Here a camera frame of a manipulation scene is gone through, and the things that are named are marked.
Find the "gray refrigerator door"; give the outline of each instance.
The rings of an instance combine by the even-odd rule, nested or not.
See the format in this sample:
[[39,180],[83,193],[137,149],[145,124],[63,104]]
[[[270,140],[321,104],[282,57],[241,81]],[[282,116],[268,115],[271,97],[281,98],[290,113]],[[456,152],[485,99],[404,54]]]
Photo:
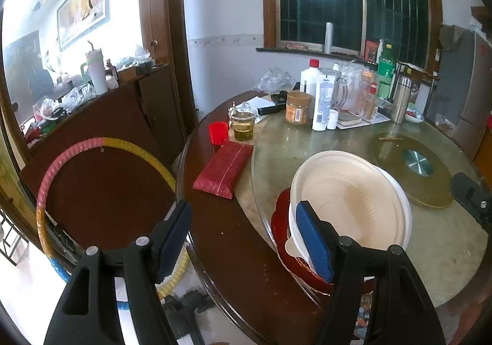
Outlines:
[[483,129],[492,109],[492,49],[475,34],[475,63],[461,117]]
[[479,129],[478,127],[469,124],[466,120],[459,119],[458,128],[454,132],[453,139],[459,147],[473,159],[478,147],[482,142],[486,127]]
[[475,34],[465,30],[454,51],[442,51],[436,89],[429,101],[426,117],[435,122],[436,114],[458,125],[473,70]]

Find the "hula hoop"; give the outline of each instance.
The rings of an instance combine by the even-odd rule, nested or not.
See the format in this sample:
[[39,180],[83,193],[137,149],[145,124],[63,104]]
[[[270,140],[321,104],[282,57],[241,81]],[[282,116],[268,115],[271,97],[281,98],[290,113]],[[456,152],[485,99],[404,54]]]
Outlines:
[[[159,162],[153,155],[149,154],[144,149],[128,141],[111,139],[109,137],[95,137],[94,139],[88,139],[78,142],[77,144],[72,145],[70,148],[66,149],[60,155],[58,155],[58,157],[51,163],[50,167],[44,174],[43,181],[41,182],[41,186],[39,187],[38,204],[36,205],[36,224],[38,226],[38,236],[39,241],[41,242],[41,247],[43,248],[45,255],[48,257],[51,266],[53,266],[55,271],[65,282],[70,279],[70,274],[68,274],[68,272],[61,265],[60,261],[58,261],[58,259],[56,258],[55,253],[53,252],[53,248],[51,247],[51,244],[48,240],[48,235],[46,234],[45,209],[46,199],[48,198],[48,190],[50,189],[51,183],[53,182],[56,174],[60,171],[65,163],[84,151],[100,147],[119,148],[141,157],[161,174],[161,176],[164,178],[169,187],[171,187],[173,192],[175,192],[176,190],[176,181],[174,180],[174,177],[169,173],[169,171],[164,167],[164,165]],[[181,280],[183,274],[186,271],[188,263],[188,253],[183,246],[178,261],[176,262],[173,274],[171,275],[171,279],[169,279],[169,281],[166,283],[165,281],[163,281],[159,285],[160,287],[158,286],[157,288],[157,293],[159,294],[160,300],[164,299],[164,297],[168,295],[176,286],[176,284]],[[117,306],[120,310],[129,309],[128,302],[118,301]]]

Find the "screw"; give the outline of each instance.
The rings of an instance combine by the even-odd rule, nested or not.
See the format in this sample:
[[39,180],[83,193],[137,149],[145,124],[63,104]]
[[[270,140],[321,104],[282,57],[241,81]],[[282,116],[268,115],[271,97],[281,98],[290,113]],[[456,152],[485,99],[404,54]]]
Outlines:
[[339,238],[339,244],[345,247],[349,247],[352,242],[352,239],[350,237],[347,237],[346,235],[343,235]]
[[87,251],[85,251],[85,253],[91,257],[92,255],[95,255],[97,251],[99,251],[98,247],[92,245],[91,247],[87,248]]
[[143,247],[144,245],[147,245],[149,243],[149,238],[148,237],[138,237],[135,240],[135,244],[137,244],[139,247]]
[[395,255],[401,255],[403,253],[403,248],[400,245],[390,246],[390,251]]

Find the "red lid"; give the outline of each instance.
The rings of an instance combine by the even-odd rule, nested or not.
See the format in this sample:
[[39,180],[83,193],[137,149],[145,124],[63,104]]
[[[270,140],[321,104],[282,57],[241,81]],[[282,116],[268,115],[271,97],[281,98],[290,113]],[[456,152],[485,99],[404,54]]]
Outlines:
[[310,68],[319,68],[319,59],[310,59],[309,60]]
[[369,89],[369,94],[376,94],[376,90],[377,90],[377,83],[373,82],[371,84],[371,88]]

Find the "red pouch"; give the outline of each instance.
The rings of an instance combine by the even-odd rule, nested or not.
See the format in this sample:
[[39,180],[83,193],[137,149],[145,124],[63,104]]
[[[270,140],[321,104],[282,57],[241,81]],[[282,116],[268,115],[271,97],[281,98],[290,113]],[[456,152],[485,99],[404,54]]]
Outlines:
[[195,190],[232,199],[234,185],[253,153],[253,146],[226,140],[193,183]]

